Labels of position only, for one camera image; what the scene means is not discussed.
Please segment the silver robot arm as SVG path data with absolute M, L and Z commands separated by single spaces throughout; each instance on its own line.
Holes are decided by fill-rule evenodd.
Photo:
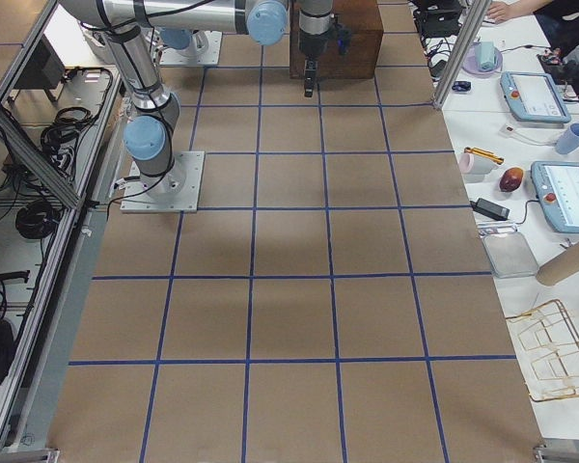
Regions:
M 175 127 L 165 115 L 165 108 L 178 104 L 161 81 L 143 30 L 229 32 L 247 35 L 268 46 L 284 35 L 291 13 L 288 1 L 62 1 L 60 5 L 83 26 L 103 36 L 135 108 L 166 125 L 162 130 L 163 150 L 170 149 Z M 327 45 L 335 42 L 342 55 L 349 49 L 352 33 L 333 8 L 332 1 L 298 3 L 298 47 L 305 57 L 305 97 L 314 93 L 318 61 Z
M 162 28 L 160 38 L 165 46 L 177 50 L 184 56 L 198 56 L 207 52 L 209 48 L 206 31 Z

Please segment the person's hand on desk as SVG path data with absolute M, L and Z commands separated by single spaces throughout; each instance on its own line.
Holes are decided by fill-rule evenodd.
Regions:
M 487 9 L 486 17 L 494 23 L 508 21 L 514 17 L 514 10 L 511 5 L 502 1 L 492 1 Z

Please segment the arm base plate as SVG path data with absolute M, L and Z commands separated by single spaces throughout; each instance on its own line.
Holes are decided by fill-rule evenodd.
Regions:
M 154 184 L 149 177 L 144 181 L 129 182 L 120 210 L 123 213 L 194 213 L 198 210 L 202 176 L 205 164 L 203 151 L 174 152 L 174 167 L 154 188 L 144 192 Z
M 160 40 L 162 67 L 214 67 L 219 63 L 221 32 L 162 29 Z

